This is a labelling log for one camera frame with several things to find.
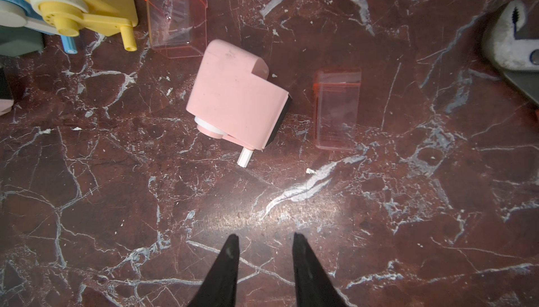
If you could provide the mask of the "pink sharpener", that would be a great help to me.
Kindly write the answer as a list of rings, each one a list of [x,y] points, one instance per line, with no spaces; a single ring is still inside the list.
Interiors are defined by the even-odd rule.
[[[292,102],[289,92],[269,82],[269,71],[261,57],[213,40],[188,99],[186,110],[202,134],[241,146],[240,167],[272,143]]]

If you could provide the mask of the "clear pink tray back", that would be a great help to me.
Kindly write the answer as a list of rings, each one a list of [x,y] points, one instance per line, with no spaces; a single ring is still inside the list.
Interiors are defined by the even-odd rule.
[[[204,55],[207,0],[144,0],[150,47],[167,58]]]

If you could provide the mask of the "orange handled pliers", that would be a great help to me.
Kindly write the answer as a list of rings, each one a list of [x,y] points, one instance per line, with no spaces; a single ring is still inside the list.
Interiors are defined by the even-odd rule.
[[[538,105],[538,39],[519,36],[527,16],[521,0],[502,5],[487,23],[481,52],[508,83]]]

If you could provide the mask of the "green pencil sharpener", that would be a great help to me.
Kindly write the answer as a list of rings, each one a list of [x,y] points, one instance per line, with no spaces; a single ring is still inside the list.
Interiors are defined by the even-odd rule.
[[[1,55],[17,57],[44,48],[43,35],[28,28],[1,26]]]

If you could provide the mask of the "blue pencil sharpener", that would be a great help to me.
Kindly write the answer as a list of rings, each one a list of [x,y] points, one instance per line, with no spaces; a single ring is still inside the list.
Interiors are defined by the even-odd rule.
[[[50,35],[59,35],[64,52],[77,54],[77,46],[73,37],[61,35],[53,26],[42,19],[31,16],[32,8],[25,0],[1,0],[1,26],[9,28],[29,28]]]

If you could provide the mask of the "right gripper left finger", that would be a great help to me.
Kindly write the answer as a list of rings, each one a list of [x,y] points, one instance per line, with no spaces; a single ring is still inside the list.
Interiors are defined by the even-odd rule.
[[[239,258],[239,237],[231,234],[188,306],[234,307],[237,297]]]

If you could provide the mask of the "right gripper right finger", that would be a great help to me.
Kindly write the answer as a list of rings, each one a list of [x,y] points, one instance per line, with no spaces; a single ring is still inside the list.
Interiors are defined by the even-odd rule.
[[[303,234],[294,233],[292,254],[297,306],[346,306]]]

